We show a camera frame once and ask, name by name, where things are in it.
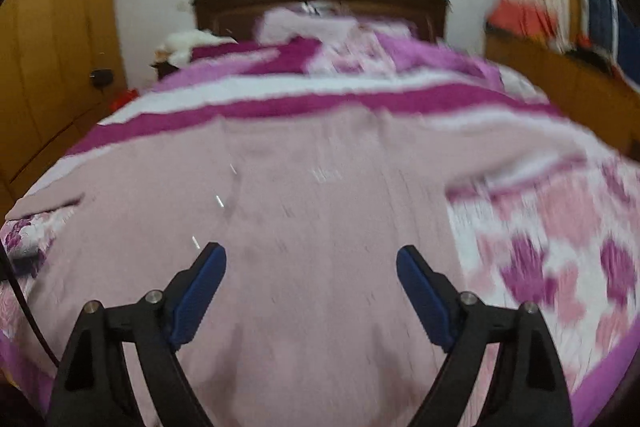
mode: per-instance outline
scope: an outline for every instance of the black cable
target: black cable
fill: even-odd
[[[47,344],[47,341],[44,339],[44,336],[42,335],[42,332],[40,331],[40,328],[36,323],[36,319],[34,319],[33,315],[31,314],[31,310],[29,309],[27,300],[24,298],[24,294],[22,293],[20,284],[15,278],[14,268],[11,266],[11,261],[9,261],[9,257],[4,250],[2,241],[0,241],[0,271],[4,272],[6,279],[9,281],[9,284],[14,291],[15,298],[18,299],[18,304],[20,304],[22,313],[24,313],[24,316],[27,318],[27,322],[29,323],[31,330],[33,330],[33,333],[36,335],[36,338],[38,339],[40,345],[43,347],[43,349],[51,359],[51,362],[53,362],[53,365],[55,365],[56,367],[60,366],[60,361],[53,354],[53,351],[49,347],[49,344]]]

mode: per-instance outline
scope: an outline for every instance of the metal screw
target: metal screw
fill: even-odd
[[[540,308],[535,302],[527,301],[524,303],[524,311],[530,314],[538,313]]]
[[[160,290],[151,290],[145,295],[145,301],[149,304],[156,304],[162,300],[162,292]]]
[[[478,302],[478,296],[473,292],[462,292],[460,294],[460,301],[467,306],[473,306]]]
[[[95,313],[100,309],[100,306],[100,301],[89,301],[84,305],[84,307],[82,307],[82,311],[89,314]]]

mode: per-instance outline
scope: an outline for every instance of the blue gripper pad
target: blue gripper pad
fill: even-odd
[[[174,349],[190,343],[195,337],[225,271],[225,249],[217,243],[209,243],[193,266],[178,273],[167,286],[164,331]]]
[[[449,311],[442,296],[406,248],[398,251],[396,269],[404,292],[409,297],[431,344],[442,347],[442,350],[448,353],[456,342],[457,332],[451,324]]]

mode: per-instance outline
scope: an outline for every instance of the floral bedspread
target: floral bedspread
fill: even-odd
[[[0,230],[7,251],[42,259],[73,214],[61,208]],[[449,217],[466,289],[489,304],[541,307],[574,391],[625,336],[638,314],[640,169],[620,159],[558,171],[535,185],[451,201]],[[25,295],[33,278],[21,281]],[[0,287],[0,331],[21,314]],[[479,377],[488,387],[497,349]]]

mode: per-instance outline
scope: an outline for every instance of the purple stripe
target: purple stripe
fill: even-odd
[[[624,339],[582,381],[571,397],[575,427],[588,427],[604,409],[640,347],[640,317]]]
[[[467,84],[447,84],[405,92],[366,94],[306,94],[269,100],[244,100],[225,105],[206,105],[169,114],[140,114],[125,123],[97,125],[67,155],[90,151],[135,137],[187,129],[216,116],[225,118],[290,117],[329,110],[344,103],[360,103],[372,110],[386,109],[396,114],[437,114],[485,105],[498,105],[530,113],[559,116],[547,103],[526,103],[508,95]]]
[[[9,372],[31,404],[39,407],[41,412],[46,412],[49,409],[53,378],[28,360],[2,331],[0,331],[0,362],[2,368]]]

